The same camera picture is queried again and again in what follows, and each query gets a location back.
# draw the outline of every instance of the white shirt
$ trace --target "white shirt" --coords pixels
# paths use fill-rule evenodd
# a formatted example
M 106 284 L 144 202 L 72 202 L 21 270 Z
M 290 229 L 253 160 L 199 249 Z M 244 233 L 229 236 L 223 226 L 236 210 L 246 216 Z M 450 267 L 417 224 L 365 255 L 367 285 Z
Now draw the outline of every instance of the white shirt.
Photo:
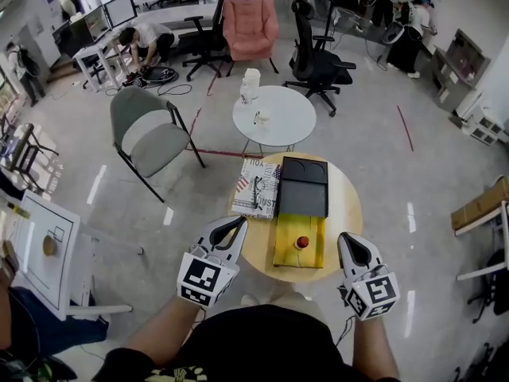
M 161 34 L 171 34 L 172 31 L 162 24 L 152 24 L 149 22 L 137 24 L 134 26 L 136 31 L 140 34 L 140 39 L 136 44 L 140 48 L 148 48 L 150 44 L 157 41 Z
M 25 75 L 26 68 L 19 64 L 17 61 L 17 52 L 21 49 L 19 45 L 16 45 L 14 49 L 9 53 L 9 66 L 12 72 L 16 73 L 18 79 L 21 79 Z
M 412 17 L 412 27 L 423 35 L 422 27 L 429 27 L 429 11 L 420 4 L 414 5 L 414 16 Z

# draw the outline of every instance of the whiteboard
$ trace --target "whiteboard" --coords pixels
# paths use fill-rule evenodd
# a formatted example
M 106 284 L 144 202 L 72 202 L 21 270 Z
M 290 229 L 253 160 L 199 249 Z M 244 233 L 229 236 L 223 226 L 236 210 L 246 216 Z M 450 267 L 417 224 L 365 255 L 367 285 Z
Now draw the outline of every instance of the whiteboard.
M 25 191 L 21 207 L 30 218 L 21 218 L 16 227 L 14 250 L 21 273 L 30 290 L 60 320 L 65 320 L 69 306 L 69 271 L 80 217 Z M 50 235 L 56 241 L 54 256 L 46 256 L 42 241 Z

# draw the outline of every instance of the small round white table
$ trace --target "small round white table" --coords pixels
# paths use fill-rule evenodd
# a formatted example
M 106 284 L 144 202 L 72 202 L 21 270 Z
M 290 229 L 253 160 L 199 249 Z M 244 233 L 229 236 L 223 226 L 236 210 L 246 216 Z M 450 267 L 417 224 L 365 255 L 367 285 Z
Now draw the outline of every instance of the small round white table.
M 283 86 L 261 86 L 258 98 L 251 105 L 240 99 L 233 107 L 233 121 L 240 133 L 247 137 L 242 154 L 250 141 L 259 145 L 284 147 L 293 150 L 296 143 L 308 137 L 317 124 L 317 113 L 301 93 Z

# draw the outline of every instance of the floor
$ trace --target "floor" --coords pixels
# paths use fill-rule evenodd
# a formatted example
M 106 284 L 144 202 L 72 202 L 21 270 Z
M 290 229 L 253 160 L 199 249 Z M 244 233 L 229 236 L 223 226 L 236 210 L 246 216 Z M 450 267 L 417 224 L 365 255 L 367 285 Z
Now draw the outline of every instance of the floor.
M 146 250 L 142 258 L 108 245 L 98 250 L 96 298 L 131 304 L 134 311 L 115 315 L 108 341 L 85 346 L 89 353 L 103 357 L 154 315 L 175 292 L 183 251 L 207 222 L 227 215 L 227 201 L 243 163 L 239 152 L 245 143 L 232 121 L 231 109 L 248 65 L 260 69 L 262 85 L 294 80 L 288 61 L 296 30 L 288 8 L 289 0 L 278 0 L 281 32 L 273 55 L 278 75 L 268 60 L 238 64 L 228 78 L 214 79 L 204 68 L 196 74 L 189 94 L 168 97 L 204 151 L 208 168 L 202 170 L 194 154 L 185 151 L 154 176 L 150 181 L 166 205 L 115 153 L 111 97 L 104 91 L 83 92 L 80 84 L 73 85 L 79 76 L 71 76 L 51 84 L 51 95 L 22 113 L 22 120 L 41 125 L 60 151 L 54 161 L 60 176 L 53 180 L 52 201 L 80 214 L 92 227 L 139 243 Z M 383 51 L 371 42 L 368 48 L 372 57 Z M 296 151 L 326 158 L 348 176 L 363 206 L 363 235 L 378 245 L 398 277 L 402 298 L 385 317 L 385 324 L 402 380 L 450 380 L 454 368 L 467 367 L 485 341 L 496 344 L 507 338 L 509 314 L 495 317 L 487 310 L 478 324 L 472 324 L 478 307 L 467 306 L 466 300 L 480 288 L 480 281 L 455 281 L 459 273 L 484 264 L 495 247 L 500 247 L 500 239 L 492 241 L 490 228 L 456 238 L 449 219 L 453 210 L 481 193 L 499 174 L 509 173 L 507 154 L 501 146 L 487 147 L 454 127 L 449 115 L 431 99 L 424 80 L 380 69 L 368 56 L 363 40 L 344 36 L 334 52 L 357 64 L 351 71 L 355 82 L 342 88 L 340 95 L 331 96 L 338 107 L 333 119 L 320 97 L 311 98 L 317 125 L 296 145 Z M 180 61 L 173 66 L 181 74 L 176 84 L 184 83 L 186 69 Z M 103 175 L 92 197 L 91 188 L 101 169 Z M 413 233 L 409 231 L 408 203 L 413 205 L 417 224 Z M 169 224 L 165 220 L 168 207 L 173 211 Z M 276 287 L 243 259 L 239 265 L 239 277 L 209 315 L 238 305 L 246 293 L 267 301 Z M 296 287 L 318 302 L 335 339 L 352 315 L 336 289 L 342 277 L 337 273 Z M 351 362 L 352 333 L 339 349 Z M 81 380 L 88 380 L 102 362 L 81 348 L 61 357 Z

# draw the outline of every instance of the person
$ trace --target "person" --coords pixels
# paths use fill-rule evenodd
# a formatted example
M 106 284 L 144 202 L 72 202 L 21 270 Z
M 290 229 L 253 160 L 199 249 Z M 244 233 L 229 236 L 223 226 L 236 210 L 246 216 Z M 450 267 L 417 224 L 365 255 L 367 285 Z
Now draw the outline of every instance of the person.
M 37 98 L 33 89 L 39 93 L 41 98 L 45 97 L 45 90 L 41 86 L 39 79 L 36 75 L 31 75 L 26 69 L 26 66 L 20 61 L 19 53 L 22 47 L 14 44 L 12 41 L 7 44 L 7 59 L 9 61 L 10 69 L 15 73 L 19 79 L 21 86 L 25 89 L 26 94 L 30 98 L 30 106 L 33 107 L 37 103 Z
M 9 367 L 3 366 L 5 361 L 20 361 L 29 368 L 37 360 L 74 345 L 106 339 L 109 326 L 106 318 L 69 317 L 60 321 L 30 290 L 11 286 L 18 263 L 8 241 L 0 251 L 5 253 L 6 249 L 9 252 L 2 257 L 0 265 L 0 375 L 9 373 Z
M 92 380 L 389 382 L 399 378 L 382 318 L 356 321 L 349 366 L 315 302 L 291 291 L 270 304 L 257 304 L 244 296 L 243 307 L 204 319 L 188 336 L 200 308 L 174 296 L 123 348 L 106 355 Z
M 393 18 L 393 1 L 394 0 L 376 0 L 370 23 L 376 27 L 380 27 L 383 18 L 385 21 L 385 28 L 387 28 Z
M 156 54 L 160 55 L 161 62 L 166 62 L 174 41 L 172 31 L 162 24 L 140 23 L 127 27 L 119 35 L 121 45 L 130 45 L 129 52 L 137 70 L 150 66 Z
M 390 48 L 387 66 L 398 68 L 409 78 L 417 79 L 421 74 L 415 71 L 415 60 L 421 49 L 424 32 L 434 35 L 437 31 L 429 24 L 428 9 L 434 8 L 431 0 L 413 0 L 411 5 L 413 15 L 410 16 L 409 23 L 405 25 L 405 33 Z

